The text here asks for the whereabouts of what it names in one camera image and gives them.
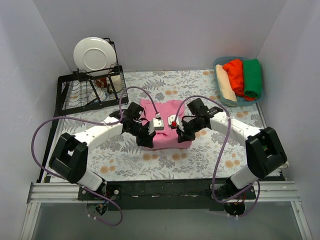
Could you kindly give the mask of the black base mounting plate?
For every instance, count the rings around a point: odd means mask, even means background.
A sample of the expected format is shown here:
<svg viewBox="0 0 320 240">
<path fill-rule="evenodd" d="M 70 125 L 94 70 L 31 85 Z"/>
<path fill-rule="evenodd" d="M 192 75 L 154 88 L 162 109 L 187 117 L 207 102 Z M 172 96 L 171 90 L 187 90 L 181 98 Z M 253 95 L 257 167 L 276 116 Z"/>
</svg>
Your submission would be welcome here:
<svg viewBox="0 0 320 240">
<path fill-rule="evenodd" d="M 109 181 L 104 189 L 123 210 L 223 210 L 212 198 L 210 178 Z"/>
</svg>

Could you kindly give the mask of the green rolled t shirt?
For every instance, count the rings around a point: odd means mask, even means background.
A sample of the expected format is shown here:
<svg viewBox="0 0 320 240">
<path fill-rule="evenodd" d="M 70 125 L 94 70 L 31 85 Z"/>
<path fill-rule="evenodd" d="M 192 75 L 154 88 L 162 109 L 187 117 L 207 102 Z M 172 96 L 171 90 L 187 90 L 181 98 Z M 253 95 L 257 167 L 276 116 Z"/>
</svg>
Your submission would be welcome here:
<svg viewBox="0 0 320 240">
<path fill-rule="evenodd" d="M 259 99 L 262 93 L 261 65 L 258 59 L 243 62 L 244 95 Z"/>
</svg>

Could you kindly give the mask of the floral green-inside mug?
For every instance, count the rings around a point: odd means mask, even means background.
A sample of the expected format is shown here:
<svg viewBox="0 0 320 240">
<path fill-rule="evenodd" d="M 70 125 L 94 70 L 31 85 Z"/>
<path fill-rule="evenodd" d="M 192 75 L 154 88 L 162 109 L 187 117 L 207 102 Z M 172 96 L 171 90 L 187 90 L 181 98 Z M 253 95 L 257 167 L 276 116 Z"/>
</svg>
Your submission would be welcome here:
<svg viewBox="0 0 320 240">
<path fill-rule="evenodd" d="M 284 164 L 282 164 L 279 168 L 280 169 L 287 169 L 288 167 L 289 167 L 289 162 L 287 161 L 287 162 L 285 162 Z"/>
</svg>

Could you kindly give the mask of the aluminium frame rail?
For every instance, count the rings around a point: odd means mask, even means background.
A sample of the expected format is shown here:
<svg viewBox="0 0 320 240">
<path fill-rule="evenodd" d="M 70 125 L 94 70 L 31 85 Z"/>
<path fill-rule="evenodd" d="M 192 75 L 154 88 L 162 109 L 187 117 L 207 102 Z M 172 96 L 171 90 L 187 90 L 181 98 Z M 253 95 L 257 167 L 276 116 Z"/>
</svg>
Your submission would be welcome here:
<svg viewBox="0 0 320 240">
<path fill-rule="evenodd" d="M 289 202 L 303 240 L 311 240 L 312 234 L 302 210 L 301 198 L 293 181 L 262 181 L 259 202 Z M 96 203 L 82 187 L 70 183 L 33 183 L 30 186 L 22 239 L 33 235 L 36 219 L 42 203 Z"/>
</svg>

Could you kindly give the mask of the beige rolled t shirt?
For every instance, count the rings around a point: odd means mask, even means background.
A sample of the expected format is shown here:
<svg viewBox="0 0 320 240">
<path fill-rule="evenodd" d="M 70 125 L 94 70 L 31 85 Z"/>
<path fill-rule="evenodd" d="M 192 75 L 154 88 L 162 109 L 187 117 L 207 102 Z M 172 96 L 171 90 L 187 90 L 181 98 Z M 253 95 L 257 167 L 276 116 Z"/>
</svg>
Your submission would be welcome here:
<svg viewBox="0 0 320 240">
<path fill-rule="evenodd" d="M 220 64 L 217 64 L 215 66 L 215 73 L 217 76 L 218 86 L 223 98 L 232 102 L 236 102 L 237 101 L 236 94 L 232 90 L 228 73 L 223 69 L 223 66 Z"/>
</svg>

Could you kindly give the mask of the orange rolled t shirt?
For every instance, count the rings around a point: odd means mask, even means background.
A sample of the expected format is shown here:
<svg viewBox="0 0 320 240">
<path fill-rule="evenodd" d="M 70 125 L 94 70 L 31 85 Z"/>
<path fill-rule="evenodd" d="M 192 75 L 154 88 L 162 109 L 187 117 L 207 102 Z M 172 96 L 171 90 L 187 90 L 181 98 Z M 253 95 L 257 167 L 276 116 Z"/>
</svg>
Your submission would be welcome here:
<svg viewBox="0 0 320 240">
<path fill-rule="evenodd" d="M 236 96 L 243 97 L 246 101 L 252 102 L 256 98 L 244 94 L 245 82 L 243 73 L 243 62 L 240 59 L 234 59 L 224 64 L 223 69 L 227 72 L 232 90 Z"/>
</svg>

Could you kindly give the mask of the cream ceramic cup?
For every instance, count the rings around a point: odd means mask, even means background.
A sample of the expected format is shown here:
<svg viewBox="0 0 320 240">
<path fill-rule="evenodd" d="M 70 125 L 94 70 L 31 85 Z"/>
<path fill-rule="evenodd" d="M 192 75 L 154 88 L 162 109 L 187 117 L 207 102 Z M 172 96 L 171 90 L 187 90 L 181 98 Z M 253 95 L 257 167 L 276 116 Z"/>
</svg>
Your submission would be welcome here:
<svg viewBox="0 0 320 240">
<path fill-rule="evenodd" d="M 120 75 L 114 75 L 111 76 L 111 81 L 114 86 L 115 91 L 118 93 L 122 90 L 123 84 L 122 84 L 122 79 Z"/>
</svg>

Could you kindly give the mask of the pink t shirt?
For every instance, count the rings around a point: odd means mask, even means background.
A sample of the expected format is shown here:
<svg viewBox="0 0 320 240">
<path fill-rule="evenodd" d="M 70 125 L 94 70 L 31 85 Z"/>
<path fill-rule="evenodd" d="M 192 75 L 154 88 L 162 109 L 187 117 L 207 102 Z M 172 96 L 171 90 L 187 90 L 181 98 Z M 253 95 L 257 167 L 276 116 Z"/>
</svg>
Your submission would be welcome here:
<svg viewBox="0 0 320 240">
<path fill-rule="evenodd" d="M 184 141 L 178 143 L 178 134 L 175 129 L 171 129 L 169 126 L 168 118 L 175 115 L 178 107 L 181 104 L 181 100 L 169 100 L 167 102 L 155 102 L 155 106 L 160 113 L 161 119 L 164 120 L 164 130 L 157 130 L 156 135 L 153 138 L 153 149 L 188 149 L 192 145 L 192 141 Z M 145 116 L 147 120 L 155 118 L 156 112 L 152 105 L 152 102 L 147 99 L 140 100 L 140 106 L 145 110 Z M 185 115 L 184 106 L 179 111 L 179 118 Z"/>
</svg>

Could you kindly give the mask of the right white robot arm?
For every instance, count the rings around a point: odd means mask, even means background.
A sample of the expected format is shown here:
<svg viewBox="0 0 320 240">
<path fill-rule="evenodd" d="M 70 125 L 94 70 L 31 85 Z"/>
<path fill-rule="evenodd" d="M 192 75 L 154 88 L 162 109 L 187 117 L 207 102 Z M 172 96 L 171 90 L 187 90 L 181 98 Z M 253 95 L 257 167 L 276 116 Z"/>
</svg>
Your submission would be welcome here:
<svg viewBox="0 0 320 240">
<path fill-rule="evenodd" d="M 193 99 L 187 105 L 193 118 L 185 121 L 175 116 L 171 122 L 179 143 L 195 140 L 196 132 L 208 128 L 225 134 L 223 147 L 231 138 L 245 147 L 246 151 L 246 165 L 228 177 L 225 184 L 212 189 L 215 201 L 225 203 L 239 198 L 254 182 L 287 163 L 287 155 L 273 128 L 262 129 L 232 118 L 228 110 L 219 103 L 208 108 L 202 101 L 203 96 L 195 95 Z"/>
</svg>

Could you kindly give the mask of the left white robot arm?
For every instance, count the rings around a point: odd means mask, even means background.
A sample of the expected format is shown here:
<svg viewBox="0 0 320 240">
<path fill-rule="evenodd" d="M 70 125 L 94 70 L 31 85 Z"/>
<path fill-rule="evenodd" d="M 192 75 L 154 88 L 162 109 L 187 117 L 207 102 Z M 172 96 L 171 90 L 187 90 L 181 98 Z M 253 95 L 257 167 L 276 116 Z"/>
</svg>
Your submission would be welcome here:
<svg viewBox="0 0 320 240">
<path fill-rule="evenodd" d="M 156 135 L 153 122 L 142 124 L 139 119 L 143 108 L 132 102 L 127 109 L 111 113 L 102 125 L 96 125 L 71 135 L 63 133 L 49 160 L 49 167 L 71 184 L 89 189 L 95 200 L 106 196 L 106 180 L 87 167 L 89 153 L 107 140 L 129 133 L 136 137 L 138 146 L 152 149 Z"/>
</svg>

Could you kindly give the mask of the floral patterned table mat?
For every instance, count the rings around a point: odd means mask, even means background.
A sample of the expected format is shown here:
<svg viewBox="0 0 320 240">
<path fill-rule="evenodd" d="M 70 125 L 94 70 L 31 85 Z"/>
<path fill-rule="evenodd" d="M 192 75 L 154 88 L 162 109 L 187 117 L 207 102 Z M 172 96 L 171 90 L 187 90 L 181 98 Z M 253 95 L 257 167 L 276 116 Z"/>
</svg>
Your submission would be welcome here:
<svg viewBox="0 0 320 240">
<path fill-rule="evenodd" d="M 220 102 L 214 71 L 137 71 L 124 74 L 130 102 L 153 98 L 155 102 L 190 101 L 204 96 L 213 107 Z M 209 129 L 196 133 L 188 149 L 149 150 L 137 146 L 128 134 L 115 136 L 94 149 L 87 166 L 108 181 L 227 178 L 246 164 L 245 148 Z"/>
</svg>

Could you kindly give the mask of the white round plate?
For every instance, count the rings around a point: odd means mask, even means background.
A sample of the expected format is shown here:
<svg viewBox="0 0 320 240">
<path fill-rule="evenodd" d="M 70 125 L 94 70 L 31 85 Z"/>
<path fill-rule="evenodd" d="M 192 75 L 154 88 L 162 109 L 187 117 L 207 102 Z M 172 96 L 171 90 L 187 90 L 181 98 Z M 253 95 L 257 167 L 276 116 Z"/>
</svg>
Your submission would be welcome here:
<svg viewBox="0 0 320 240">
<path fill-rule="evenodd" d="M 91 76 L 106 75 L 117 63 L 115 49 L 99 37 L 87 37 L 79 41 L 74 48 L 73 59 L 80 71 Z"/>
</svg>

